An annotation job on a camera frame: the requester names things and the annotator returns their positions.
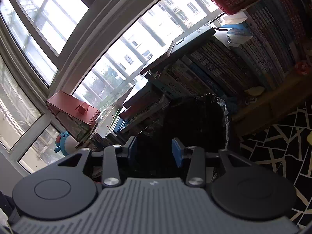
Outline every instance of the gray ribbed panel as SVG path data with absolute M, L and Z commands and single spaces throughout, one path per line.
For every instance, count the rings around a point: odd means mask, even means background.
M 121 187 L 104 189 L 96 202 L 80 215 L 58 222 L 23 217 L 13 230 L 19 234 L 294 234 L 298 231 L 286 217 L 260 223 L 227 215 L 203 189 L 187 187 L 179 178 L 129 178 Z

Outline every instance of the white wall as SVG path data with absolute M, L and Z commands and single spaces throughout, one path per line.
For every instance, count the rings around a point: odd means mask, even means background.
M 21 173 L 0 152 L 0 190 L 11 196 L 14 186 L 23 178 Z

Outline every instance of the silver screw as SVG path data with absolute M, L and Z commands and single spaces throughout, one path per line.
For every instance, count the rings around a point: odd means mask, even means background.
M 119 180 L 117 178 L 107 178 L 104 180 L 104 184 L 107 186 L 117 185 Z
M 194 177 L 188 180 L 188 182 L 193 186 L 199 186 L 203 183 L 202 178 Z

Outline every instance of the white window frame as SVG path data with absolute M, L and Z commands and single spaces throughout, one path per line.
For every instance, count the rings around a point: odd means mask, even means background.
M 134 22 L 160 0 L 82 1 L 89 7 L 89 10 L 74 29 L 61 53 L 57 54 L 32 23 L 19 2 L 17 0 L 10 0 L 29 33 L 58 68 L 58 72 L 49 88 L 29 64 L 10 34 L 4 20 L 0 17 L 0 53 L 15 80 L 43 114 L 18 140 L 10 152 L 0 144 L 0 152 L 23 176 L 29 173 L 18 161 L 35 142 L 37 137 L 41 135 L 49 124 L 52 124 L 59 131 L 64 131 L 62 125 L 46 108 L 45 101 L 59 90 L 73 94 L 84 77 L 92 70 L 98 59 L 106 53 L 112 44 Z M 197 30 L 220 13 L 220 9 L 212 13 L 206 12 L 207 16 L 205 18 L 189 29 L 185 29 L 177 39 L 181 39 Z M 139 55 L 140 60 L 142 62 L 144 61 L 143 65 L 132 75 L 128 76 L 123 84 L 134 84 L 135 77 L 145 66 L 147 59 L 141 54 Z

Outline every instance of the bookshelf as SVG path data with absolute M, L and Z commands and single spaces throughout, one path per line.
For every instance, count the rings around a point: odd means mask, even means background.
M 300 76 L 292 71 L 275 91 L 266 92 L 232 116 L 238 136 L 261 131 L 281 120 L 312 94 L 312 74 Z

